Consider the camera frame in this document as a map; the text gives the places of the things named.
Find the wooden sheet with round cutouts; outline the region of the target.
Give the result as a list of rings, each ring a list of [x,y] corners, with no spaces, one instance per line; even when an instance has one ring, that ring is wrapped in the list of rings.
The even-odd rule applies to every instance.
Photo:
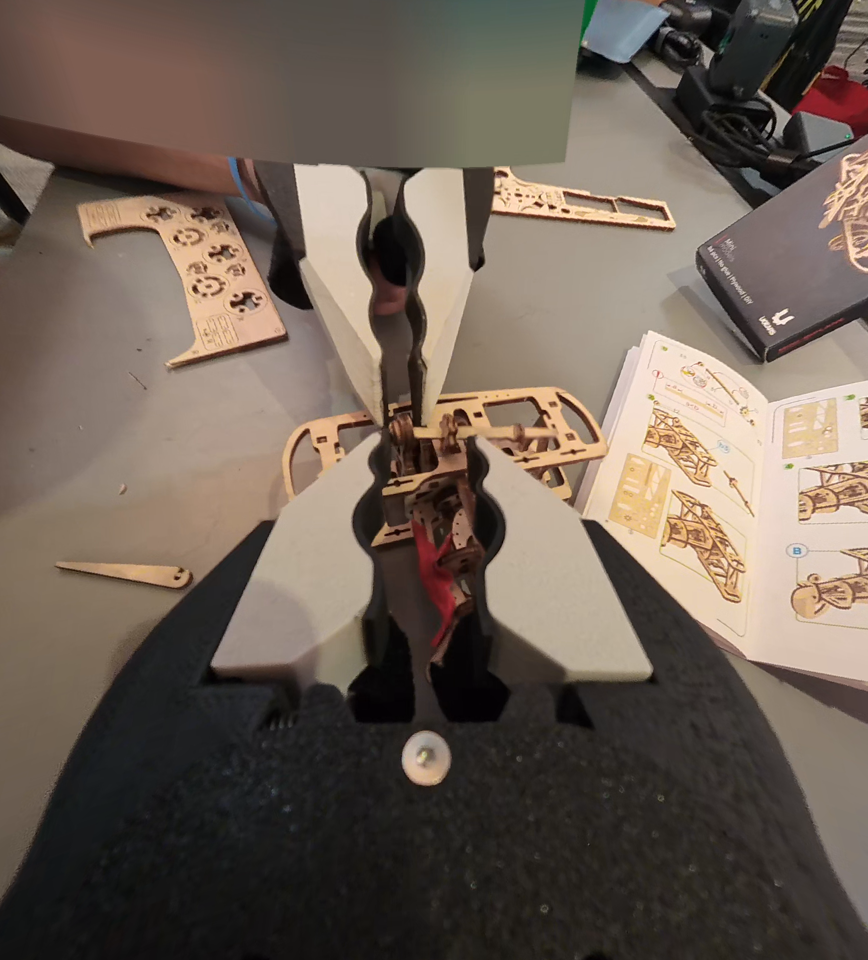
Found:
[[[194,333],[169,370],[282,343],[288,331],[224,198],[181,191],[83,202],[82,236],[156,233],[181,285]]]

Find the grey desk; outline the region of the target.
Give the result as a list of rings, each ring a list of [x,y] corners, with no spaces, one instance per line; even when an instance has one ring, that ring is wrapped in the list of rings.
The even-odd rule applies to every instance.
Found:
[[[623,357],[664,332],[769,400],[868,379],[868,320],[775,363],[740,347],[694,267],[747,210],[647,90],[658,63],[575,81],[566,162],[531,181],[665,201],[671,233],[492,217],[450,392],[560,386],[600,419]],[[286,342],[180,370],[183,296],[151,233],[85,245],[78,204],[141,181],[57,169],[0,275],[0,899],[59,771],[180,591],[66,573],[61,560],[177,565],[201,580],[284,502],[296,426],[361,407],[311,313]]]

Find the dark model kit box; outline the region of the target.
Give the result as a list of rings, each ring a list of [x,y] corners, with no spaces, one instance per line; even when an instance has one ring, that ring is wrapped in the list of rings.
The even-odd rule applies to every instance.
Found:
[[[705,241],[697,269],[769,363],[868,314],[868,133]]]

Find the wooden airplane model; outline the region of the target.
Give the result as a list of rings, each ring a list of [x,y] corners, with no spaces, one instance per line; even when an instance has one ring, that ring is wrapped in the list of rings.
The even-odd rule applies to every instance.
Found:
[[[390,412],[392,420],[399,415],[412,417],[404,404],[392,406]],[[596,420],[571,394],[556,388],[445,394],[433,411],[430,426],[436,426],[445,413],[469,425],[555,428],[558,438],[533,440],[525,448],[510,441],[489,442],[541,484],[552,480],[551,490],[562,501],[571,498],[563,470],[600,461],[608,453],[607,439]],[[366,413],[345,414],[317,419],[295,432],[283,457],[291,501],[345,457],[341,433],[367,424]],[[463,440],[456,454],[444,454],[438,444],[428,440],[403,448],[390,439],[391,473],[382,491],[384,520],[372,546],[406,541],[416,546],[421,581],[441,616],[431,669],[446,665],[447,654],[461,645],[462,628],[477,632],[488,663],[488,644],[477,618],[477,574],[485,550],[474,530],[473,439]]]

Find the dark grey battery pack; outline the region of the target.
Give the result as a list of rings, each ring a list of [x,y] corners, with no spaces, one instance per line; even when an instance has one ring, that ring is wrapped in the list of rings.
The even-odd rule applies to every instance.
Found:
[[[799,24],[790,1],[742,1],[711,59],[706,82],[730,100],[754,97]]]

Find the long wooden parts sheet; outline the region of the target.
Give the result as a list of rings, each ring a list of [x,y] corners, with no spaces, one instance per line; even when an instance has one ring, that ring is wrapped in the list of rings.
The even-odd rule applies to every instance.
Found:
[[[662,200],[590,193],[529,181],[510,167],[494,169],[492,213],[669,233],[676,221]]]

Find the red cloth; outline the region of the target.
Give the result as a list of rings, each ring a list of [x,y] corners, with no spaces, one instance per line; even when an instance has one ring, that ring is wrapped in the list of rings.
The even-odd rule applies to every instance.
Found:
[[[799,106],[800,111],[868,131],[868,87],[839,66],[825,66]]]

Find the pointed wooden stick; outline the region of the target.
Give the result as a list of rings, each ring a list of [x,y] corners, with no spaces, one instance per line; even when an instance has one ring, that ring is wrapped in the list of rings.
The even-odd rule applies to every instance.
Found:
[[[128,562],[59,560],[58,570],[97,575],[108,579],[161,587],[168,590],[184,590],[193,583],[194,577],[187,568],[176,565],[139,564]]]

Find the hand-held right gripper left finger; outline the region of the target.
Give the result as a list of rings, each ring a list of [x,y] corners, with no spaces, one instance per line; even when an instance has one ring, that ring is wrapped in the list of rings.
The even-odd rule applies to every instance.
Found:
[[[371,434],[281,510],[211,668],[224,679],[350,690],[369,668],[410,675],[372,542],[390,478],[386,434]]]

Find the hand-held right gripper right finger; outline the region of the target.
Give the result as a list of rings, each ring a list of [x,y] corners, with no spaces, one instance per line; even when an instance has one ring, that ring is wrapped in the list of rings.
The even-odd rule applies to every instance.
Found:
[[[581,516],[485,438],[471,442],[488,670],[506,686],[653,674]]]

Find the instruction booklet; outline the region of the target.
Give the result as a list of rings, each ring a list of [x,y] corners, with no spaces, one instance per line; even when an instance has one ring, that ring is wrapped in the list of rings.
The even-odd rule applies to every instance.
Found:
[[[766,400],[656,332],[578,508],[724,648],[868,690],[868,380]]]

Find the grey power adapter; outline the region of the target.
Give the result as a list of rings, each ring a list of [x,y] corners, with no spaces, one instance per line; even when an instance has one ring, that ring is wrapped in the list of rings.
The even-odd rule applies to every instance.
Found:
[[[846,150],[853,137],[851,128],[843,122],[799,111],[784,125],[780,141],[791,153],[824,163]]]

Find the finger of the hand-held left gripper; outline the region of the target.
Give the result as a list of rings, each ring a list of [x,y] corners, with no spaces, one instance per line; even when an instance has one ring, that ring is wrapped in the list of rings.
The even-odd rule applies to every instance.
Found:
[[[299,271],[353,390],[376,423],[385,420],[383,351],[372,327],[374,285],[364,242],[369,181],[355,168],[294,166],[304,253]]]
[[[406,258],[407,371],[415,417],[430,417],[450,367],[474,270],[469,262],[464,177],[423,168],[405,178],[394,235]]]

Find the wooden axle rod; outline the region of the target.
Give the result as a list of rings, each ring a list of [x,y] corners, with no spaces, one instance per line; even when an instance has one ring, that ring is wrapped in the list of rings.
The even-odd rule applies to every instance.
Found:
[[[400,414],[388,426],[392,442],[400,448],[411,448],[421,441],[439,445],[444,454],[461,451],[461,442],[473,438],[488,441],[511,442],[524,449],[532,441],[556,439],[559,432],[550,427],[526,427],[520,423],[509,426],[491,426],[483,423],[462,423],[451,413],[445,413],[434,426],[415,425],[409,415]]]

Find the person's left forearm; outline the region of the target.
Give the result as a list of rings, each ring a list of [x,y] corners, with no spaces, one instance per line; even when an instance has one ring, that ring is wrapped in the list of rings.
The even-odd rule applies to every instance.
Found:
[[[78,174],[145,181],[225,196],[243,195],[249,200],[259,200],[260,195],[250,176],[241,170],[235,175],[230,161],[229,157],[214,154],[168,152],[136,162],[61,161],[55,166]]]

